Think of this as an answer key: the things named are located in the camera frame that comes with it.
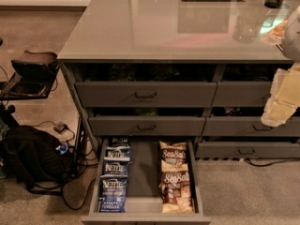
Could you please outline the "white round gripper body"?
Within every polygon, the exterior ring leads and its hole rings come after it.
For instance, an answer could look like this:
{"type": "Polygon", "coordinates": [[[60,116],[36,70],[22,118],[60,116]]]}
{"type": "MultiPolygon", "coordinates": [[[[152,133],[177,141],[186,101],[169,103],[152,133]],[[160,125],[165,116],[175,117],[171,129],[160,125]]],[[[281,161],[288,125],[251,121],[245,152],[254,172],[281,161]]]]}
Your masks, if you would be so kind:
{"type": "Polygon", "coordinates": [[[293,63],[287,70],[277,70],[271,85],[271,96],[294,107],[300,106],[300,63],[293,63]]]}

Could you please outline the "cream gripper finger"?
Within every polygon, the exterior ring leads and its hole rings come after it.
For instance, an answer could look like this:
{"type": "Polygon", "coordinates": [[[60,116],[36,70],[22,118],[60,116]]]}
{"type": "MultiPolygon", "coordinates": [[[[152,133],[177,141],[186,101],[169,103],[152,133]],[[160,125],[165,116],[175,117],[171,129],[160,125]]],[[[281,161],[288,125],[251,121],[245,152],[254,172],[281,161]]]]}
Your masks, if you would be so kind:
{"type": "Polygon", "coordinates": [[[270,97],[263,109],[261,121],[268,127],[276,128],[284,125],[295,112],[294,106],[270,97]]]}

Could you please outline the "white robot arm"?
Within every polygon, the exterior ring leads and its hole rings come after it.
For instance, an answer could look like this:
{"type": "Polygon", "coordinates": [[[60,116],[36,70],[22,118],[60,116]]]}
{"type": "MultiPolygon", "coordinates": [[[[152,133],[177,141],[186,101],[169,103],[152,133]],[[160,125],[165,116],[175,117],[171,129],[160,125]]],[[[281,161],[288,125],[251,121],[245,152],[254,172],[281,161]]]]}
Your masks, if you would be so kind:
{"type": "Polygon", "coordinates": [[[276,45],[286,58],[293,61],[289,69],[277,70],[270,98],[263,109],[262,123],[275,128],[285,124],[300,107],[300,7],[288,20],[269,30],[262,42],[276,45]]]}

